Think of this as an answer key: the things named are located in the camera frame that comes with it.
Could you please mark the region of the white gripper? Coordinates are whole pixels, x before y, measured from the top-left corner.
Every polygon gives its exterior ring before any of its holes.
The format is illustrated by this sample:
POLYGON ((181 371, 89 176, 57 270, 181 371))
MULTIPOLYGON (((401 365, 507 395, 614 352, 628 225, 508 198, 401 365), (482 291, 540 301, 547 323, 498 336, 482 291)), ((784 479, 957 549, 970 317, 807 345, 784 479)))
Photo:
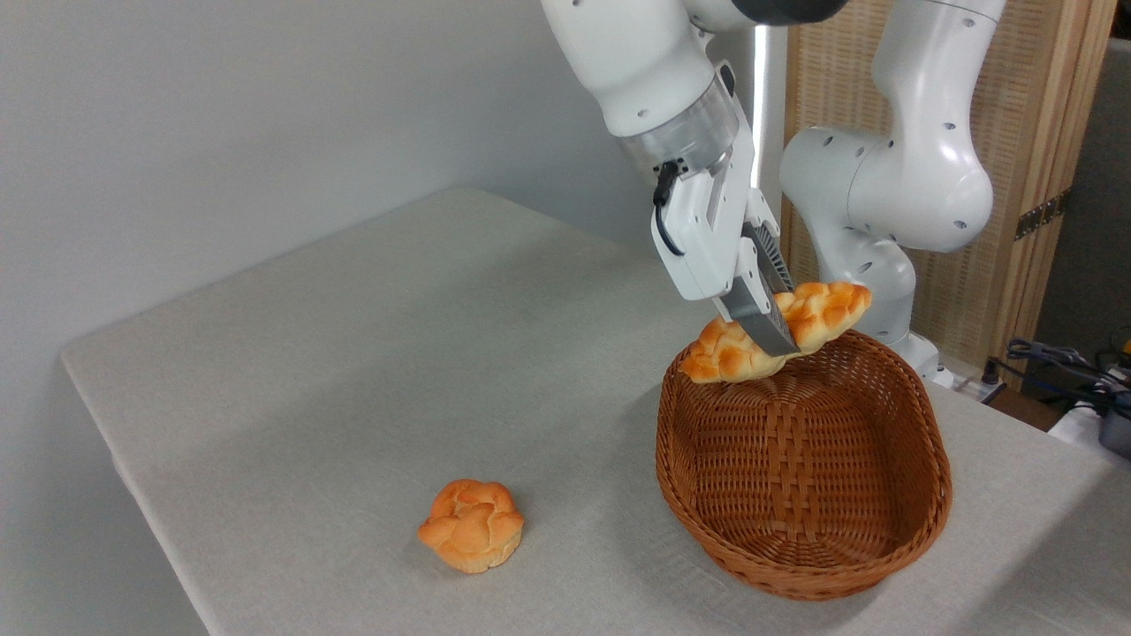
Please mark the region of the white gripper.
POLYGON ((778 238, 746 222, 756 145, 732 65, 717 65, 702 96, 657 132, 653 238, 679 294, 715 299, 770 356, 798 353, 774 298, 794 291, 778 238))

